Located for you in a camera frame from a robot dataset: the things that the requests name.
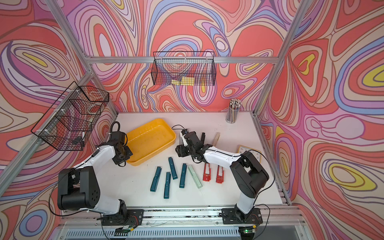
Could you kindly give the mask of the yellow plastic storage tray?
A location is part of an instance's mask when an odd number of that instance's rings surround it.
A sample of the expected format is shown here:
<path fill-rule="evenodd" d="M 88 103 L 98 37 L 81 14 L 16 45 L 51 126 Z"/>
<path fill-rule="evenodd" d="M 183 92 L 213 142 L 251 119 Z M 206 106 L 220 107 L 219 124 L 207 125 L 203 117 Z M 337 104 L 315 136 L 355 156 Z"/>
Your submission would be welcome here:
<path fill-rule="evenodd" d="M 138 166 L 172 146 L 176 133 L 163 119 L 152 120 L 128 133 L 128 147 L 133 153 L 126 162 Z"/>

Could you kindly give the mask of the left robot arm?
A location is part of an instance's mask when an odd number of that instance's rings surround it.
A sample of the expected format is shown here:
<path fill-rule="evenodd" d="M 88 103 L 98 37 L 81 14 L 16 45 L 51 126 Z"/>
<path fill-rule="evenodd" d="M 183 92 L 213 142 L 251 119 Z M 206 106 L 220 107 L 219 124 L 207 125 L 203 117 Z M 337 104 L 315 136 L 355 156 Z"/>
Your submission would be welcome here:
<path fill-rule="evenodd" d="M 59 173 L 57 206 L 60 210 L 93 211 L 102 216 L 127 217 L 123 200 L 101 192 L 97 174 L 108 162 L 123 167 L 133 155 L 128 138 L 121 131 L 111 132 L 107 142 L 99 145 L 83 162 Z"/>

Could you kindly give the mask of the black pruning pliers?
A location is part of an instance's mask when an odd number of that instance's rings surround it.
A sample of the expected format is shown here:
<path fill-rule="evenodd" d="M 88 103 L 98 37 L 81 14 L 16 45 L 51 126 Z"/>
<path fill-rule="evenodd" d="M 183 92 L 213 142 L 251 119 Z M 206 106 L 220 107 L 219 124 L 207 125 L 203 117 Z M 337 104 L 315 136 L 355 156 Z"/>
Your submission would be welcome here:
<path fill-rule="evenodd" d="M 202 142 L 202 144 L 204 144 L 205 138 L 206 138 L 206 133 L 202 133 L 202 135 L 201 135 L 201 142 Z"/>

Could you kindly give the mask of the beige pruning pliers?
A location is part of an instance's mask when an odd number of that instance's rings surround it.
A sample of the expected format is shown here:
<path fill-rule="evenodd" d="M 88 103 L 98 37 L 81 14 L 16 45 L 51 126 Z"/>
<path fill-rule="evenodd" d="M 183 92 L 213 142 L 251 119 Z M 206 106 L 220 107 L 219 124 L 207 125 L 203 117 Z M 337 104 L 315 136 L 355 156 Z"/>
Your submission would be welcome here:
<path fill-rule="evenodd" d="M 213 145 L 214 147 L 217 145 L 219 138 L 220 138 L 220 133 L 216 133 L 215 138 L 214 138 L 214 141 L 213 141 L 213 143 L 212 143 L 212 145 Z"/>

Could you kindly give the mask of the teal pliers upper middle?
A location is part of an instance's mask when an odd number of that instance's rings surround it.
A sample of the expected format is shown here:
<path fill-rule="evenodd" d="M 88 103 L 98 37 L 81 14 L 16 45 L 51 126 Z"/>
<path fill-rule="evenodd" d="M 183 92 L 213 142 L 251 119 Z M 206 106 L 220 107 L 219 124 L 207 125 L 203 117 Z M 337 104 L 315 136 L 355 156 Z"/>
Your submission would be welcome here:
<path fill-rule="evenodd" d="M 178 178 L 178 175 L 177 175 L 174 160 L 172 157 L 169 157 L 168 161 L 169 161 L 169 165 L 170 165 L 170 169 L 171 169 L 172 178 L 173 178 L 173 180 L 176 180 Z"/>

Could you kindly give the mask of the red pliers left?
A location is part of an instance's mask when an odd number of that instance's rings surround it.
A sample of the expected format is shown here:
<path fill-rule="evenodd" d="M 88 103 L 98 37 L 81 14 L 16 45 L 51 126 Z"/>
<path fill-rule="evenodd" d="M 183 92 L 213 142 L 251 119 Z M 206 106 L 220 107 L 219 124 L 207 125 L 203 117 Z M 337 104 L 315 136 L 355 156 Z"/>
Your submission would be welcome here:
<path fill-rule="evenodd" d="M 203 181 L 209 182 L 211 180 L 211 167 L 209 163 L 204 165 Z"/>

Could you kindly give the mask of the red pliers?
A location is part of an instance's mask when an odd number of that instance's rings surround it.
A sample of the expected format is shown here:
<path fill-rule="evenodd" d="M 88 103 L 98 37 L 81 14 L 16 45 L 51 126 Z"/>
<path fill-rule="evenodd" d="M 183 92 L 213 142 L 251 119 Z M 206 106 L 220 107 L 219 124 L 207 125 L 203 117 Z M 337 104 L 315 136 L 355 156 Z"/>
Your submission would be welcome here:
<path fill-rule="evenodd" d="M 204 165 L 203 181 L 209 182 L 211 180 L 211 167 L 209 163 Z"/>
<path fill-rule="evenodd" d="M 217 176 L 216 176 L 216 183 L 222 184 L 224 182 L 224 168 L 221 166 L 218 166 L 217 168 Z"/>

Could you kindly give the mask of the light green pliers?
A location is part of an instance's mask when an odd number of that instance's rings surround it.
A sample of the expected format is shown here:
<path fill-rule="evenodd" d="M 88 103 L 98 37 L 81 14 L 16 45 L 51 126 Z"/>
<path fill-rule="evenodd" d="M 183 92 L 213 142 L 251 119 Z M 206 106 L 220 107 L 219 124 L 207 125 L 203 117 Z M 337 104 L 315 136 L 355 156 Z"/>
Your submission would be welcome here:
<path fill-rule="evenodd" d="M 192 165 L 188 165 L 188 170 L 189 170 L 189 172 L 190 172 L 190 174 L 191 174 L 191 176 L 192 176 L 192 178 L 193 178 L 197 188 L 198 189 L 202 188 L 203 185 L 202 185 L 201 181 L 199 180 L 198 175 L 196 174 L 193 166 Z"/>

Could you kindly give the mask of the teal pliers right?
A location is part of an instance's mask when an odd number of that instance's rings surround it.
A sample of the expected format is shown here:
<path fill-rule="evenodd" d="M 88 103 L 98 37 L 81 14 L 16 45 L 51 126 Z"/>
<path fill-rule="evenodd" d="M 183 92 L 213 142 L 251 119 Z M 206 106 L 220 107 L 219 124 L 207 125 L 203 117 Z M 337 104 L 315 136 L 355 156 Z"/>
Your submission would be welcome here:
<path fill-rule="evenodd" d="M 181 179 L 179 184 L 179 187 L 182 189 L 185 187 L 186 173 L 187 173 L 187 164 L 184 163 L 182 165 Z"/>

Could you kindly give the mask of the teal pliers far left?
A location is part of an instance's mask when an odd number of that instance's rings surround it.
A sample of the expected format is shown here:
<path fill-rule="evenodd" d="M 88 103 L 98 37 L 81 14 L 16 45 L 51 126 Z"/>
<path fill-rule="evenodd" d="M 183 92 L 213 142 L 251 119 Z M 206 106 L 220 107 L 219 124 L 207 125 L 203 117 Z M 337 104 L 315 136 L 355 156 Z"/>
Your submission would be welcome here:
<path fill-rule="evenodd" d="M 151 188 L 150 188 L 151 192 L 156 192 L 158 184 L 159 184 L 159 179 L 160 179 L 161 172 L 162 172 L 162 168 L 161 167 L 157 167 L 155 175 L 154 175 L 154 178 L 153 178 L 153 181 L 152 181 L 152 184 L 151 184 Z"/>

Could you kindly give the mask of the teal pliers lower middle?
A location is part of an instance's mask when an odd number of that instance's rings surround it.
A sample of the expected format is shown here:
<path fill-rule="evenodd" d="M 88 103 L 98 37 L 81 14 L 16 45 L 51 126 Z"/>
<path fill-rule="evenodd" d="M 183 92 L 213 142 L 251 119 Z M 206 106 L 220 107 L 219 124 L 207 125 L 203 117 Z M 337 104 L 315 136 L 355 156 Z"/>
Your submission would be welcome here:
<path fill-rule="evenodd" d="M 164 189 L 164 199 L 169 199 L 170 197 L 170 184 L 171 184 L 171 172 L 166 173 L 165 180 L 165 189 Z"/>

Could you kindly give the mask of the pencil holder cup with pencils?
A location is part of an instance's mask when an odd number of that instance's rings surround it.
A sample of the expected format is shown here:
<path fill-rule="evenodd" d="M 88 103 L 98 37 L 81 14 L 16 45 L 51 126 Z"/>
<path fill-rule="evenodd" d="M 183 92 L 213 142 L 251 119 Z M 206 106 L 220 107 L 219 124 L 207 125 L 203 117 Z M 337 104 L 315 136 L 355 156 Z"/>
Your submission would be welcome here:
<path fill-rule="evenodd" d="M 226 122 L 229 124 L 234 124 L 237 120 L 237 115 L 242 106 L 242 102 L 239 99 L 231 99 L 229 102 L 229 107 L 226 115 Z"/>

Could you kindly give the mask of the yellow alarm clock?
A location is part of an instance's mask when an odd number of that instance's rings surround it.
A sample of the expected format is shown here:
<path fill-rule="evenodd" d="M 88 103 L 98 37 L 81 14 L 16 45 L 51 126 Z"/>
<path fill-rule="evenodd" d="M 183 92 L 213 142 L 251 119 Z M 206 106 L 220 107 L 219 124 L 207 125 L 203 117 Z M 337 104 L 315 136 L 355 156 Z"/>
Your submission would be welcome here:
<path fill-rule="evenodd" d="M 261 163 L 262 155 L 261 155 L 260 151 L 252 149 L 252 148 L 248 148 L 248 147 L 243 146 L 243 145 L 239 145 L 238 146 L 238 153 L 243 154 L 245 152 L 251 152 L 255 156 L 255 158 L 258 160 L 258 162 Z"/>

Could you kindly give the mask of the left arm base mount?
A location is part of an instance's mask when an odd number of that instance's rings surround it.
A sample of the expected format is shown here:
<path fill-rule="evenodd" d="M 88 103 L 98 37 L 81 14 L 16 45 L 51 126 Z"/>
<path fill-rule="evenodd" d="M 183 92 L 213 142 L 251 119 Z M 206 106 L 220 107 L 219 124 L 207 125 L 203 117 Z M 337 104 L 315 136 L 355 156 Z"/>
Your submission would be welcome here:
<path fill-rule="evenodd" d="M 143 209 L 125 209 L 114 215 L 101 217 L 103 226 L 140 226 L 143 221 Z"/>

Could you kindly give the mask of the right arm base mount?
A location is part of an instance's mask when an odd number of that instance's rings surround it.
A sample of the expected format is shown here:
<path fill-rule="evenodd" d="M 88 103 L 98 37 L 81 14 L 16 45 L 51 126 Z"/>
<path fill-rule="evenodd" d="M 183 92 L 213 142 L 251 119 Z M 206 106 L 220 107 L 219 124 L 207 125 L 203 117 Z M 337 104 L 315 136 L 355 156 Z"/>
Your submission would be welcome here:
<path fill-rule="evenodd" d="M 252 208 L 247 214 L 244 214 L 237 208 L 221 209 L 219 216 L 224 225 L 246 225 L 252 224 L 259 226 L 263 223 L 263 218 L 259 208 Z"/>

